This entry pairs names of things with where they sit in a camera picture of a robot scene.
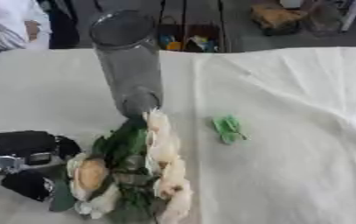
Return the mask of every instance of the green leaf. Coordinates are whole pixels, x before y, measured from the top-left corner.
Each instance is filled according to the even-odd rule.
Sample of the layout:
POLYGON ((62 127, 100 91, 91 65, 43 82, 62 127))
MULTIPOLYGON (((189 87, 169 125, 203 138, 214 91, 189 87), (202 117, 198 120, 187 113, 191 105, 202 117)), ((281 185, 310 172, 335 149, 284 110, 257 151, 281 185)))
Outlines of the green leaf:
POLYGON ((120 163, 127 155, 127 147, 130 146, 130 138, 138 129, 143 129, 146 123, 143 120, 129 119, 116 132, 114 132, 105 144, 107 167, 120 163))
POLYGON ((236 118, 234 118, 231 115, 228 115, 224 118, 224 122, 226 123, 227 127, 229 128, 229 130, 231 132, 234 133, 240 133, 241 132, 241 125, 239 124, 239 121, 236 120, 236 118))
POLYGON ((224 144, 232 144, 236 141, 235 133, 224 133, 221 135, 221 140, 224 144))
POLYGON ((57 180, 55 182, 55 193, 53 195, 50 211, 64 212, 74 206, 76 199, 73 197, 70 187, 65 181, 57 180))
POLYGON ((220 134, 222 142, 225 144, 232 144, 236 141, 237 137, 247 140, 247 138, 241 134, 241 125, 239 121, 232 115, 213 118, 213 125, 216 131, 220 134))
POLYGON ((129 150, 131 154, 140 154, 146 146, 146 130, 138 129, 130 141, 129 150))
POLYGON ((107 139, 104 136, 100 136, 94 141, 94 145, 92 146, 92 154, 94 155, 105 155, 107 152, 107 148, 105 147, 107 143, 107 139))

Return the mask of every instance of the cylindrical glass vase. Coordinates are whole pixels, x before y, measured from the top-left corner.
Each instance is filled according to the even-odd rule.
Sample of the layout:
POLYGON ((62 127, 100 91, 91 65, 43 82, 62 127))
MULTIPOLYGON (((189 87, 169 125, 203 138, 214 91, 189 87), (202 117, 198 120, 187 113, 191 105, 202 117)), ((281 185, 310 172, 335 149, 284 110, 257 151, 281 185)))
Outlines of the cylindrical glass vase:
POLYGON ((103 14, 90 29, 118 110, 127 117, 161 107, 163 89, 151 17, 135 10, 103 14))

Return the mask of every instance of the table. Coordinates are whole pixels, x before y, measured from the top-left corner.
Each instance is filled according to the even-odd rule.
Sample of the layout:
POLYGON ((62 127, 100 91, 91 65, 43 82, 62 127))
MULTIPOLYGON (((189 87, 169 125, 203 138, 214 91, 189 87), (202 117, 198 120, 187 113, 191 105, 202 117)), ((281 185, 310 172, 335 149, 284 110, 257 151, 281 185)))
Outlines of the table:
MULTIPOLYGON (((196 197, 183 223, 356 223, 356 48, 162 52, 161 63, 196 197), (228 114, 248 141, 220 143, 208 121, 228 114)), ((86 149, 122 121, 92 50, 0 55, 0 131, 86 149)), ((0 224, 33 222, 85 223, 0 186, 0 224)))

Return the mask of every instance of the person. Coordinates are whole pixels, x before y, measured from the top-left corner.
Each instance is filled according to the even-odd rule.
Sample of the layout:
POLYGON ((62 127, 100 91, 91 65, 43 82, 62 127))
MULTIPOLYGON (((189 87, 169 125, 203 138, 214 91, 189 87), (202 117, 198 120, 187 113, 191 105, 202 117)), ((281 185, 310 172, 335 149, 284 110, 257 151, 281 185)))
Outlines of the person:
POLYGON ((0 0, 0 52, 48 49, 51 28, 35 0, 0 0))

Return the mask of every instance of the wrinkled fabric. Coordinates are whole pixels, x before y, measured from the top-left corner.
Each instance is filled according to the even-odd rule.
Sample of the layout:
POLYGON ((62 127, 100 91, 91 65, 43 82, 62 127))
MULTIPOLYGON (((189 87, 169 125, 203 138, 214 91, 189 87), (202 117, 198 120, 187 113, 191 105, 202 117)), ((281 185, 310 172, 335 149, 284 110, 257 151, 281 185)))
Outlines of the wrinkled fabric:
MULTIPOLYGON (((182 223, 356 223, 356 48, 161 52, 161 68, 194 191, 182 223), (225 115, 247 141, 220 142, 208 118, 225 115)), ((0 55, 0 131, 86 149, 123 121, 92 50, 0 55)), ((78 223, 16 196, 0 189, 0 223, 78 223)))
POLYGON ((203 223, 356 223, 356 48, 198 59, 203 223), (248 140, 205 125, 233 115, 248 140))

